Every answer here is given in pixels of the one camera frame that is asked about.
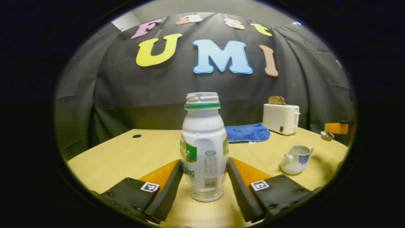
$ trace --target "teapot spout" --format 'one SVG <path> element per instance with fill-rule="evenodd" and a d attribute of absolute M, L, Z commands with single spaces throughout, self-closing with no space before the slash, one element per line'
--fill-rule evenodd
<path fill-rule="evenodd" d="M 294 157 L 292 155 L 284 154 L 284 157 L 287 158 L 287 162 L 291 163 L 294 160 Z"/>

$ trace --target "green label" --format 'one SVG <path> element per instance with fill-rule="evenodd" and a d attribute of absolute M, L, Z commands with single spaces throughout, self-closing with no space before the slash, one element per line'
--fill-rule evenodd
<path fill-rule="evenodd" d="M 188 176 L 190 176 L 190 178 L 194 178 L 194 177 L 195 177 L 195 172 L 188 170 L 187 167 L 184 165 L 183 162 L 181 162 L 181 166 L 183 167 L 184 173 L 187 174 Z"/>
<path fill-rule="evenodd" d="M 183 136 L 180 137 L 180 153 L 187 162 L 197 161 L 197 147 L 188 144 Z"/>
<path fill-rule="evenodd" d="M 216 154 L 215 151 L 206 151 L 206 152 L 205 152 L 205 155 L 206 155 L 206 156 L 212 156 L 212 155 L 215 155 L 215 154 Z"/>
<path fill-rule="evenodd" d="M 229 152 L 229 144 L 228 144 L 228 136 L 224 139 L 224 142 L 222 144 L 223 149 L 224 149 L 224 156 L 228 154 Z"/>

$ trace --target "black cloth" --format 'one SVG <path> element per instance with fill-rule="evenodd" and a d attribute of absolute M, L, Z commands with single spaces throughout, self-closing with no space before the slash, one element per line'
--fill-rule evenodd
<path fill-rule="evenodd" d="M 59 150 L 66 160 L 130 129 L 181 129 L 190 92 L 217 92 L 226 126 L 262 121 L 263 104 L 270 96 L 282 96 L 300 106 L 299 127 L 320 133 L 325 123 L 354 118 L 349 80 L 336 56 L 303 25 L 268 28 L 271 37 L 258 32 L 250 19 L 221 14 L 196 13 L 196 23 L 176 25 L 184 13 L 162 18 L 148 33 L 130 39 L 138 26 L 120 32 L 107 25 L 75 54 L 60 76 L 55 98 L 55 124 Z M 246 29 L 229 27 L 224 19 L 240 21 Z M 167 61 L 141 67 L 136 64 L 139 43 L 158 38 L 151 55 L 160 54 L 163 37 L 181 33 L 176 51 Z M 197 74 L 198 49 L 194 40 L 210 39 L 220 48 L 228 41 L 246 44 L 252 74 L 225 71 Z M 264 71 L 266 61 L 259 45 L 274 50 L 277 77 Z"/>

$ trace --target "white teapot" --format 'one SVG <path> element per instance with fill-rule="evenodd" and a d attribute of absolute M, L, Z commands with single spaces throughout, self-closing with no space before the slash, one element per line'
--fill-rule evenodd
<path fill-rule="evenodd" d="M 284 154 L 284 158 L 280 164 L 281 169 L 287 174 L 302 172 L 306 168 L 312 152 L 313 147 L 293 146 L 288 154 Z"/>

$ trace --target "blue letter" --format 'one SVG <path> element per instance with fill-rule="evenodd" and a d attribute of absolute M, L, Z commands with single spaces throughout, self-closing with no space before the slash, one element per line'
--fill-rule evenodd
<path fill-rule="evenodd" d="M 214 67 L 209 64 L 209 58 L 220 71 L 224 71 L 232 58 L 229 70 L 233 73 L 252 73 L 253 69 L 247 63 L 245 43 L 229 41 L 224 50 L 221 50 L 212 40 L 196 40 L 193 44 L 198 47 L 198 64 L 194 67 L 195 73 L 211 73 Z"/>

